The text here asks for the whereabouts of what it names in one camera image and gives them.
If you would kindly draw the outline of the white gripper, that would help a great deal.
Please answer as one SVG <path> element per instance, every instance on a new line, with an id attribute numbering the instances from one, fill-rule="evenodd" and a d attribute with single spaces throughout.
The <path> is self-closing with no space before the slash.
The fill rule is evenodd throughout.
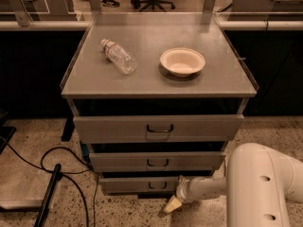
<path id="1" fill-rule="evenodd" d="M 194 201 L 191 196 L 190 183 L 191 180 L 184 176 L 180 176 L 178 178 L 178 185 L 175 191 L 176 196 L 172 196 L 164 207 L 164 212 L 166 214 L 169 214 L 181 207 L 182 203 L 190 203 Z"/>

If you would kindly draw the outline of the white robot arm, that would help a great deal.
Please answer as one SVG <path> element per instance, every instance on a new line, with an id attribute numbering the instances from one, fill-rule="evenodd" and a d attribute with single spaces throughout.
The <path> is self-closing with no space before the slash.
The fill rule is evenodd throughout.
<path id="1" fill-rule="evenodd" d="M 221 178 L 181 176 L 164 211 L 226 196 L 227 227 L 291 227 L 286 201 L 303 201 L 303 162 L 257 143 L 231 153 Z"/>

